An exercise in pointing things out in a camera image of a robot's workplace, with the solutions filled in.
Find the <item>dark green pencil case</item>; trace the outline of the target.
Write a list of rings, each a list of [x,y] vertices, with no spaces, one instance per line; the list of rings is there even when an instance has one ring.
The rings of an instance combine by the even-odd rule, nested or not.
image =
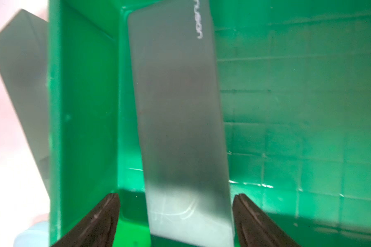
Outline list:
[[[151,243],[232,247],[210,3],[152,4],[128,32]]]

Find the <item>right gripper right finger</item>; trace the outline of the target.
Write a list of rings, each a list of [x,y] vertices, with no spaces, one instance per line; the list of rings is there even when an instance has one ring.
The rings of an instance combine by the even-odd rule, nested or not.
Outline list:
[[[237,194],[232,204],[241,247],[300,247],[246,194]]]

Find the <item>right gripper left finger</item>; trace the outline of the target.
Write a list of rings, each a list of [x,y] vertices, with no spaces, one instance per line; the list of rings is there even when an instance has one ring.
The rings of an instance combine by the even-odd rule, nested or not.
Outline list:
[[[54,247],[112,247],[120,213],[120,198],[109,193]]]

